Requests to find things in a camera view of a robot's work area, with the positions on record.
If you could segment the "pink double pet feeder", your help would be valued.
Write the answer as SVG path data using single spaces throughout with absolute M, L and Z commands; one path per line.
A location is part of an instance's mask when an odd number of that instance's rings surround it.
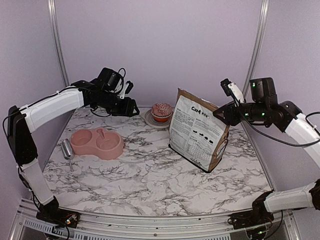
M 80 129 L 70 137 L 75 155 L 94 155 L 102 160 L 113 160 L 123 154 L 124 140 L 114 131 L 102 127 Z

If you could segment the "white brown pet food bag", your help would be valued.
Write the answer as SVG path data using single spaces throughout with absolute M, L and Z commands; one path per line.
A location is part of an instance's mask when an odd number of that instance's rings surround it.
M 230 126 L 213 115 L 217 109 L 179 88 L 170 120 L 168 146 L 205 173 L 219 164 L 229 142 Z

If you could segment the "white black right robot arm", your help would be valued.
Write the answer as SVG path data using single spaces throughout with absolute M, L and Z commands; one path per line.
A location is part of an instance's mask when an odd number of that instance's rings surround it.
M 320 165 L 320 131 L 293 102 L 278 102 L 276 88 L 271 77 L 249 81 L 252 101 L 246 101 L 243 92 L 229 79 L 220 83 L 226 96 L 232 101 L 221 106 L 213 115 L 229 126 L 246 123 L 257 134 L 274 142 L 275 153 L 270 156 L 290 165 L 296 159 L 289 150 L 304 155 Z M 320 209 L 320 181 L 283 191 L 267 191 L 257 197 L 251 210 L 234 213 L 229 223 L 235 229 L 261 225 L 272 221 L 273 214 L 284 210 Z

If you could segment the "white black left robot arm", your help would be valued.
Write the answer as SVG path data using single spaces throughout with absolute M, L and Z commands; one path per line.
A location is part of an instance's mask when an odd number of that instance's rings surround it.
M 38 161 L 33 132 L 70 111 L 90 106 L 105 109 L 108 116 L 133 117 L 140 113 L 137 103 L 127 95 L 134 87 L 125 74 L 104 67 L 97 78 L 79 80 L 36 102 L 12 106 L 2 122 L 3 131 L 17 164 L 20 180 L 31 192 L 37 219 L 76 227 L 80 213 L 61 209 L 50 190 Z

